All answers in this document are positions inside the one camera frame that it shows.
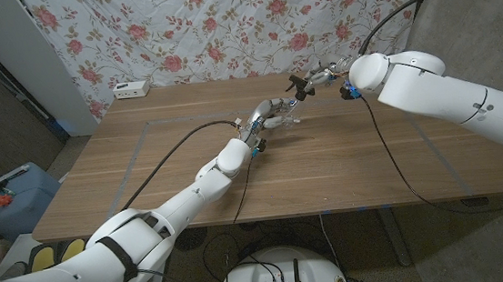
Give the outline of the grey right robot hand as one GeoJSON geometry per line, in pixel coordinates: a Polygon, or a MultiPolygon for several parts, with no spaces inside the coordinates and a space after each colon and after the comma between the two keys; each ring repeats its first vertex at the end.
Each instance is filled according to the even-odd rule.
{"type": "Polygon", "coordinates": [[[358,55],[323,55],[305,74],[305,92],[318,86],[327,86],[348,72],[358,55]]]}

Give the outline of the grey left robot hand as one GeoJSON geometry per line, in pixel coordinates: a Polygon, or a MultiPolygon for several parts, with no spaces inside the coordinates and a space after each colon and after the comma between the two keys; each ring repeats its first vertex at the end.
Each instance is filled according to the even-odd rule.
{"type": "Polygon", "coordinates": [[[278,126],[292,126],[301,121],[297,108],[299,101],[292,98],[266,99],[254,109],[245,125],[239,131],[239,140],[252,146],[264,129],[274,129],[278,126]]]}

